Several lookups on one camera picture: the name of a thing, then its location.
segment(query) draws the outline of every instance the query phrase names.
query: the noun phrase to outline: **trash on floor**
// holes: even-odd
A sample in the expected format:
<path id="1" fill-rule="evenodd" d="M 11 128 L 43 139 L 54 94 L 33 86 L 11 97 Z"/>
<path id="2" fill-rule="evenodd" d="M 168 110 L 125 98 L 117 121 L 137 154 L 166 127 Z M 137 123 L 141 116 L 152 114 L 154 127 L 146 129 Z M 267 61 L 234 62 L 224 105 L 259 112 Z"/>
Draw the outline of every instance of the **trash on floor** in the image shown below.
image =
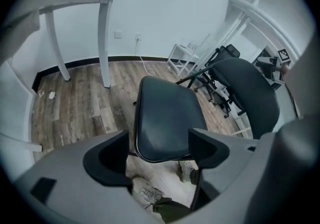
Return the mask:
<path id="1" fill-rule="evenodd" d="M 49 98 L 53 99 L 55 95 L 56 95 L 56 92 L 55 91 L 51 91 L 50 94 L 49 94 Z"/>

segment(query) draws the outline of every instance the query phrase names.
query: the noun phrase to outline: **black chair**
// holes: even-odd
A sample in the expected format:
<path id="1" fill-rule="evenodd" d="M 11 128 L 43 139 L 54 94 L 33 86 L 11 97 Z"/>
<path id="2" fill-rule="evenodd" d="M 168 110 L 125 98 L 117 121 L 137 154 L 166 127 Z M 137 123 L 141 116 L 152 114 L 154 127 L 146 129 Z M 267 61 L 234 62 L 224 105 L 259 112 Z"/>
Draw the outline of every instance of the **black chair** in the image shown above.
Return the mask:
<path id="1" fill-rule="evenodd" d="M 239 58 L 240 52 L 232 45 L 228 45 L 227 47 L 221 46 L 220 49 L 216 49 L 215 53 L 209 58 L 209 60 L 204 65 L 205 67 L 211 66 L 221 60 L 228 59 L 228 58 Z M 213 94 L 216 92 L 216 84 L 215 81 L 220 82 L 222 85 L 226 86 L 226 90 L 229 93 L 229 99 L 225 100 L 225 98 L 220 97 L 223 106 L 225 107 L 225 118 L 229 117 L 229 112 L 231 111 L 229 104 L 232 102 L 235 103 L 235 105 L 240 109 L 240 112 L 238 115 L 241 115 L 244 113 L 244 107 L 241 105 L 240 101 L 236 97 L 236 95 L 233 93 L 232 87 L 228 83 L 228 81 L 223 77 L 223 75 L 220 74 L 217 70 L 214 68 L 208 70 L 209 77 L 206 73 L 202 74 L 202 77 L 198 77 L 197 80 L 199 80 L 202 85 L 196 87 L 194 89 L 195 92 L 198 92 L 198 89 L 205 87 L 208 94 L 209 94 L 209 102 L 213 100 Z"/>
<path id="2" fill-rule="evenodd" d="M 189 159 L 188 130 L 207 129 L 195 93 L 189 88 L 202 73 L 213 68 L 229 83 L 244 106 L 253 137 L 271 132 L 279 118 L 276 94 L 251 63 L 229 58 L 208 66 L 176 84 L 146 76 L 141 80 L 135 113 L 134 146 L 147 162 Z M 190 80 L 188 87 L 179 84 Z"/>

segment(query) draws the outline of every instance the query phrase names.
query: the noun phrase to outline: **chair seat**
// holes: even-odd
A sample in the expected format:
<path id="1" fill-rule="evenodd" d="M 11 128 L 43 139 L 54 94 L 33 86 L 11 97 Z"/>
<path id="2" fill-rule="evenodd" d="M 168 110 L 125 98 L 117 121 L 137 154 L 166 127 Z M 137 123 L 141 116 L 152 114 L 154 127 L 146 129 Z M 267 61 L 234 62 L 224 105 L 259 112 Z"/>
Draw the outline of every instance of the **chair seat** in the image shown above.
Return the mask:
<path id="1" fill-rule="evenodd" d="M 207 129 L 192 90 L 151 76 L 141 80 L 134 122 L 136 152 L 148 162 L 190 156 L 188 130 Z"/>

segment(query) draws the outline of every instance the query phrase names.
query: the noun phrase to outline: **black baseboard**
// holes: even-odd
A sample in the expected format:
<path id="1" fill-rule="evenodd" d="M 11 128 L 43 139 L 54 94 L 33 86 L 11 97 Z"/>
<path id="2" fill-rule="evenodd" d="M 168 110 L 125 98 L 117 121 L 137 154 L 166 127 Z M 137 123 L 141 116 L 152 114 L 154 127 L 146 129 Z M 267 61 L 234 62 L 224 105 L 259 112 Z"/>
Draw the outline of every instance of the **black baseboard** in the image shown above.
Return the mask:
<path id="1" fill-rule="evenodd" d="M 156 58 L 156 57 L 142 57 L 144 61 L 161 61 L 161 62 L 166 62 L 168 58 Z M 115 61 L 141 61 L 141 58 L 138 56 L 115 56 L 115 57 L 108 57 L 109 62 L 115 62 Z M 78 61 L 73 61 L 66 63 L 65 66 L 67 69 L 74 68 L 74 67 L 79 67 L 79 66 L 85 66 L 85 65 L 90 65 L 90 64 L 97 64 L 99 63 L 99 58 L 88 58 L 88 59 L 82 59 Z M 38 88 L 41 82 L 42 77 L 54 74 L 56 72 L 59 72 L 59 67 L 54 66 L 51 68 L 48 68 L 46 70 L 43 70 L 39 73 L 36 74 L 36 77 L 33 81 L 32 89 L 35 92 L 38 92 Z"/>

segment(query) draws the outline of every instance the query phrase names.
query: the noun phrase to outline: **chair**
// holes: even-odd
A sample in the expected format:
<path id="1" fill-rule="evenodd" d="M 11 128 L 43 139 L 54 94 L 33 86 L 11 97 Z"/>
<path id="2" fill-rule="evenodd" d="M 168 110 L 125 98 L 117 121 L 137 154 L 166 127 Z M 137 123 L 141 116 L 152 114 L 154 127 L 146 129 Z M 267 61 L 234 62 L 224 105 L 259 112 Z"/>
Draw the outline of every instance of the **chair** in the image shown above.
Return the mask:
<path id="1" fill-rule="evenodd" d="M 239 58 L 240 57 L 240 52 L 232 45 L 228 45 L 227 47 L 221 46 L 220 49 L 216 49 L 215 53 L 209 58 L 209 60 L 206 62 L 205 67 L 211 66 L 214 63 L 217 63 L 221 60 L 227 59 L 227 58 Z M 209 94 L 209 99 L 208 101 L 211 102 L 213 100 L 213 93 L 216 92 L 216 84 L 215 81 L 220 82 L 222 85 L 226 86 L 226 90 L 229 93 L 229 99 L 225 100 L 224 98 L 221 97 L 222 104 L 225 107 L 225 118 L 229 117 L 229 112 L 231 111 L 229 104 L 232 102 L 235 103 L 235 105 L 240 109 L 240 112 L 238 115 L 241 115 L 244 113 L 244 108 L 241 105 L 240 101 L 238 98 L 235 96 L 235 94 L 232 91 L 232 88 L 230 87 L 229 83 L 225 78 L 214 68 L 208 70 L 209 77 L 206 75 L 206 73 L 202 74 L 203 78 L 197 78 L 202 85 L 195 88 L 194 91 L 198 92 L 199 88 L 205 87 L 208 94 Z"/>
<path id="2" fill-rule="evenodd" d="M 263 75 L 246 60 L 228 58 L 214 63 L 177 83 L 146 76 L 141 80 L 136 104 L 134 146 L 147 162 L 191 158 L 188 130 L 207 129 L 195 93 L 196 78 L 213 68 L 229 83 L 244 106 L 253 137 L 271 132 L 279 118 L 276 94 Z M 188 81 L 188 87 L 179 84 Z"/>

